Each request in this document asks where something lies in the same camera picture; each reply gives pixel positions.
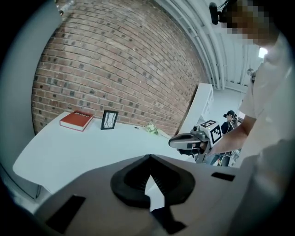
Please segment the headset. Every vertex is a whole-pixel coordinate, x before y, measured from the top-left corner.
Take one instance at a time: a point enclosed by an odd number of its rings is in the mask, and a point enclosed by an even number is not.
[[[220,5],[219,7],[216,6],[216,3],[211,2],[209,5],[209,10],[211,14],[211,20],[212,24],[218,24],[219,22],[222,23],[228,23],[231,24],[231,20],[229,17],[226,16],[226,12],[231,8],[231,6],[236,2],[237,0],[226,0],[224,4]]]

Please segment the book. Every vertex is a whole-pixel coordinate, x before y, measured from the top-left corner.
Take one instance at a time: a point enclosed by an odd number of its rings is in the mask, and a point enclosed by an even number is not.
[[[80,111],[74,111],[66,117],[63,117],[59,121],[59,124],[60,126],[64,126],[66,128],[83,131],[89,124],[89,122],[92,120],[92,118],[93,115],[91,114]]]

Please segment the white wall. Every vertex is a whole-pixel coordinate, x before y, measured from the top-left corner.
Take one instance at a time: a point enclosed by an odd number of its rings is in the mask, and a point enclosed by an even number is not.
[[[212,85],[209,83],[199,83],[194,100],[179,130],[179,134],[189,133],[192,130],[193,126],[197,124],[202,111],[206,107],[206,103],[210,94],[212,95]]]
[[[226,88],[225,90],[213,90],[214,102],[210,109],[209,119],[218,121],[220,125],[226,121],[223,117],[229,110],[239,113],[239,107],[245,94]]]
[[[32,198],[36,198],[38,185],[16,175],[12,166],[35,136],[31,110],[34,75],[44,47],[60,23],[55,3],[45,1],[19,30],[0,70],[0,163]]]

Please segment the window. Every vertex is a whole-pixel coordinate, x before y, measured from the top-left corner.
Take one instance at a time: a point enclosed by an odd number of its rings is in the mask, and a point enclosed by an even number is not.
[[[267,50],[265,49],[265,48],[263,48],[263,47],[261,47],[260,49],[259,49],[259,54],[258,54],[258,56],[260,57],[260,58],[264,58],[264,56],[267,54]]]

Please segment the white table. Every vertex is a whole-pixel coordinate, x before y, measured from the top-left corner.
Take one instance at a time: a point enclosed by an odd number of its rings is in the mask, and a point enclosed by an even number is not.
[[[143,127],[116,123],[113,130],[100,130],[93,119],[84,132],[59,125],[64,112],[44,127],[14,163],[14,172],[54,194],[79,175],[124,159],[160,154],[180,160],[192,159],[168,145],[169,136],[154,135]]]

